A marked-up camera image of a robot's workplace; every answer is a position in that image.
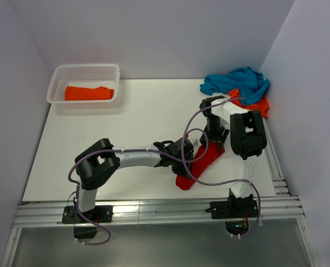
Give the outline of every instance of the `gray wall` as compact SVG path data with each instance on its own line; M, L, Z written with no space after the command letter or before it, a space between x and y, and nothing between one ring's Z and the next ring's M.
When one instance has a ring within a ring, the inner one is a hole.
M330 266L330 0L295 1L261 70L283 172Z
M48 111L50 71L0 0L0 262Z
M259 69L294 0L9 0L51 70L114 62L122 78Z

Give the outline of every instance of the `white plastic basket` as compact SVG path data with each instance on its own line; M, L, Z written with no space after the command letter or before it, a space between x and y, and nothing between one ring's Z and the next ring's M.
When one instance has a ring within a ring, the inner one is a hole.
M119 66L116 64L61 65L55 69L47 91L47 102L64 109L112 108L119 90ZM65 101L67 86L114 89L110 100Z

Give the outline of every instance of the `purple cable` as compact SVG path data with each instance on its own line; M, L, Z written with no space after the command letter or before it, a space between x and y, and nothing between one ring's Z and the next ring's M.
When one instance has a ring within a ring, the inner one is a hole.
M217 186L217 185L225 185L225 184L229 184L229 183L232 183L232 182L247 182L249 183L253 189L255 190L256 194L257 194L257 198L258 198L258 217L256 218L256 221L253 225L252 228L249 229L248 232L246 232L245 234L243 234L242 236L246 236L248 235L249 233L251 233L252 229L254 229L257 225L258 225L258 222L259 222L259 218L260 218L260 212L261 212L261 201L260 201L260 195L259 195L259 191L257 190L257 188L254 186L254 184L252 184L249 180L246 180L246 179L234 179L234 180L229 180L229 181L224 181L224 182L217 182L217 183L207 183L207 182L202 182L200 180L198 180L196 177L194 177L192 175L192 173L190 172L190 170L188 169L187 167L187 164L186 163L190 163L190 162L195 162L195 161L198 161L200 160L207 152L208 150L208 143L209 143L209 140L208 140L208 137L206 135L206 133L202 130L202 129L199 129L199 128L194 128L194 129L191 129L188 131L188 128L190 126L190 124L192 123L193 119L199 114L199 113L202 113L203 111L205 110L208 110L212 107L218 107L218 106L221 106L223 105L224 103L226 103L227 101L232 101L232 100L237 100L237 99L241 99L241 98L231 98L229 100L224 100L223 102L219 103L219 104L215 104L215 105L211 105L211 106L208 106L208 107L204 107L202 109L200 109L199 111L197 111L196 113L193 114L193 116L191 117L191 119L189 120L189 122L187 123L186 125L186 128L185 128L185 131L184 131L184 134L183 134L183 138L182 138L182 142L181 142L181 159L178 159L176 157L173 157L167 153L164 153L162 151L158 151L158 150L153 150L153 149L126 149L126 150L114 150L114 149L107 149L107 150L101 150L101 151L96 151L96 152L93 152L93 153L90 153L88 154L87 156L81 158L80 160L78 160L73 166L72 168L70 169L69 173L68 173L68 180L72 183L75 183L77 184L77 189L76 189L76 199L77 201L75 202L76 203L76 210L78 212L78 214L80 215L80 217L82 217L82 219L84 219L85 221L87 221L88 223L94 225L94 226L97 226L98 228L102 229L103 231L107 232L108 233L108 238L102 242L98 242L98 243L90 243L90 242L84 242L84 241L80 241L80 240L77 240L78 242L84 244L84 245L92 245L92 246L95 246L95 245L102 245L106 242L108 242L110 240L110 237L111 237L111 234L110 234L110 231L105 228L104 226L101 226L91 220L89 220L88 218L86 218L82 212L80 211L80 208L79 208L79 205L78 205L78 196L79 196L79 191L80 191L80 182L76 181L76 180L73 180L72 179L72 173L74 172L74 170L78 167L79 164L81 164L83 161L91 158L91 157L94 157L94 156L97 156L97 155L100 155L102 153L109 153L109 152L113 152L113 153L122 153L122 152L154 152L154 153L158 153L158 154L161 154L161 155L164 155L172 160L175 160L175 161L178 161L178 162L182 162L184 167L185 167L185 170L186 172L188 173L188 175L196 182L202 184L202 185L207 185L207 186ZM200 131L204 137L205 137L205 141L206 141L206 147L205 147L205 150L203 152L203 154L198 157L197 159L195 160L185 160L185 155L184 155L184 141L185 141L185 138L186 138L186 135L193 132L193 131Z

